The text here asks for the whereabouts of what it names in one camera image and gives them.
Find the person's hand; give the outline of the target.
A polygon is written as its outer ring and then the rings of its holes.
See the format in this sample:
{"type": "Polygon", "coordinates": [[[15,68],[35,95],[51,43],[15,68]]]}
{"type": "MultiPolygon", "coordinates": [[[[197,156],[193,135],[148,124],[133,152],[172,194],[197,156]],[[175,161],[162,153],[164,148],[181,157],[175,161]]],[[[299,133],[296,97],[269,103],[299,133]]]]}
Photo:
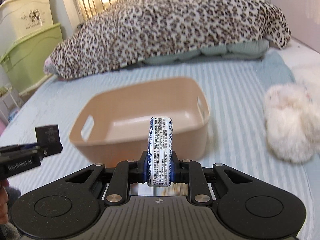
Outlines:
{"type": "Polygon", "coordinates": [[[0,224],[1,225],[7,224],[7,222],[9,221],[8,205],[7,205],[8,200],[9,198],[8,198],[8,194],[5,187],[1,186],[1,189],[0,189],[0,224]]]}

